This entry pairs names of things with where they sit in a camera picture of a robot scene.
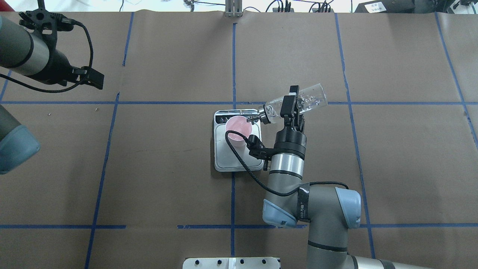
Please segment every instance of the white paper tag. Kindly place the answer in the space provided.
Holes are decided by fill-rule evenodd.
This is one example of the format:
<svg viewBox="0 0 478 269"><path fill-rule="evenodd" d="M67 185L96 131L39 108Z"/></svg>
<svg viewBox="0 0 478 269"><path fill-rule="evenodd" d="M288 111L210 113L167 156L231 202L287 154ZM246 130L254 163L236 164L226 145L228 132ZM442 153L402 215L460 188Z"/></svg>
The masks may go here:
<svg viewBox="0 0 478 269"><path fill-rule="evenodd" d="M387 11L387 9L382 4L382 2L376 2L376 3L372 3L372 4L367 4L367 5L364 5L364 6L369 13L377 13L377 12Z"/></svg>

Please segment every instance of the clear bottle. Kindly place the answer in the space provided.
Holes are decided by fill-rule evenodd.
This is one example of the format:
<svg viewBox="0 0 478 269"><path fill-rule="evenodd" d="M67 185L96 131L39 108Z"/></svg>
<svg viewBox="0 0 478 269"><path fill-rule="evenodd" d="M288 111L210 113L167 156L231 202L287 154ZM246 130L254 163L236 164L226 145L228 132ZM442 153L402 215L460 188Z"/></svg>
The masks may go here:
<svg viewBox="0 0 478 269"><path fill-rule="evenodd" d="M299 98L302 99L303 105L299 114L307 111L323 107L327 105L327 98L322 85L317 84L299 91ZM276 123L281 118L281 107L284 97L279 97L264 104L259 108L259 115L252 120L260 119L264 124Z"/></svg>

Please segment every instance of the blue joint cover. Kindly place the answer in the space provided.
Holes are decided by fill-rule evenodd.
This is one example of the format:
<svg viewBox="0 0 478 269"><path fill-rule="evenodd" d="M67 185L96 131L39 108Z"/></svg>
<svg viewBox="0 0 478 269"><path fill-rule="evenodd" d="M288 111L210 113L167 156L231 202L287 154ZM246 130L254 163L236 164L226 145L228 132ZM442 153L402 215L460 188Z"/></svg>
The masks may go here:
<svg viewBox="0 0 478 269"><path fill-rule="evenodd" d="M335 187L340 207L344 213L345 221L349 229L357 229L360 226L362 211L360 194L354 190Z"/></svg>
<svg viewBox="0 0 478 269"><path fill-rule="evenodd" d="M40 143L25 125L19 125L0 141L0 174L6 174L40 150Z"/></svg>
<svg viewBox="0 0 478 269"><path fill-rule="evenodd" d="M264 199L262 219L265 223L281 228L294 228L297 220L284 209Z"/></svg>

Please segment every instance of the red object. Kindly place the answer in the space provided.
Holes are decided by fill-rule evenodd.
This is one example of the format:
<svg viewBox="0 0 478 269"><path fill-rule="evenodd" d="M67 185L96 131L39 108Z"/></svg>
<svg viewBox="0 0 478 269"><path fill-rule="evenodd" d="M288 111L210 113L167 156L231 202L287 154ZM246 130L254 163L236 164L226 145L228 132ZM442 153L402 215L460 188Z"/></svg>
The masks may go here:
<svg viewBox="0 0 478 269"><path fill-rule="evenodd" d="M0 0L0 11L15 11L11 6L5 2L5 0Z"/></svg>

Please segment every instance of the pink cup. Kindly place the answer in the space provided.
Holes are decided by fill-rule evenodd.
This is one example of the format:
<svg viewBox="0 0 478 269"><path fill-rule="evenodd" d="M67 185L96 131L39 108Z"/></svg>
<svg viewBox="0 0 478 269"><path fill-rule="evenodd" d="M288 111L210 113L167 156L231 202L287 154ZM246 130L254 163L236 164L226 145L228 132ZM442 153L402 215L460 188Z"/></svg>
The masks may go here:
<svg viewBox="0 0 478 269"><path fill-rule="evenodd" d="M226 132L229 130L239 132L246 137L249 137L252 133L252 124L247 122L246 117L234 116L226 122ZM246 141L237 134L228 134L228 138L231 144L235 147L246 145Z"/></svg>

